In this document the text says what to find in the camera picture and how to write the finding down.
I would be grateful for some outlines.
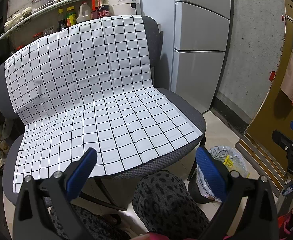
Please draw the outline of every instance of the person's leg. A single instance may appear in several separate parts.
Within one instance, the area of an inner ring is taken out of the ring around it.
[[[91,233],[91,235],[93,236],[93,239],[97,239],[97,240],[129,240],[130,239],[130,236],[126,232],[110,225],[101,216],[96,216],[92,214],[90,211],[86,210],[85,208],[82,208],[76,205],[71,205],[71,206],[73,210],[75,211],[75,213],[80,218],[80,220],[83,222],[85,227]],[[65,239],[69,239],[61,223],[59,222],[59,218],[57,217],[54,207],[52,207],[50,210],[50,216],[59,236],[62,236]]]
[[[169,171],[143,177],[132,204],[149,232],[171,240],[198,238],[209,223],[184,182]]]

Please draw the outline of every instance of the yellow label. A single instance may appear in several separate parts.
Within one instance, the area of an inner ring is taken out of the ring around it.
[[[224,164],[225,166],[230,167],[230,168],[233,167],[233,161],[230,160],[230,155],[228,155],[228,156],[226,157],[226,159],[224,160],[223,164]]]
[[[73,25],[77,24],[77,16],[76,14],[72,14],[67,18],[67,26],[71,27]]]

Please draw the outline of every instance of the wall shelf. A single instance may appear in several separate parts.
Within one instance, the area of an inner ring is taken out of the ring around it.
[[[34,19],[42,14],[45,14],[51,10],[54,10],[58,7],[67,5],[69,3],[73,3],[79,0],[62,0],[62,1],[53,1],[45,6],[42,6],[42,8],[40,8],[39,10],[35,11],[32,15],[30,15],[29,17],[25,18],[24,20],[22,20],[21,22],[17,23],[16,25],[14,25],[11,29],[9,29],[7,32],[3,33],[0,35],[0,39],[6,39],[8,38],[15,30],[18,26],[23,25],[26,21],[30,20],[30,19]]]

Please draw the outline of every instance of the trash can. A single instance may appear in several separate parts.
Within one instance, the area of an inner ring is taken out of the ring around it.
[[[215,160],[221,161],[229,171],[236,170],[244,178],[249,176],[243,156],[231,147],[215,146],[208,152]],[[197,203],[221,202],[219,198],[214,196],[199,166],[197,166],[196,173],[189,182],[188,191]]]

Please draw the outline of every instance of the white air fryer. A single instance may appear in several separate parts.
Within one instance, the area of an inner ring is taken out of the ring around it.
[[[108,0],[110,15],[141,15],[140,0]]]

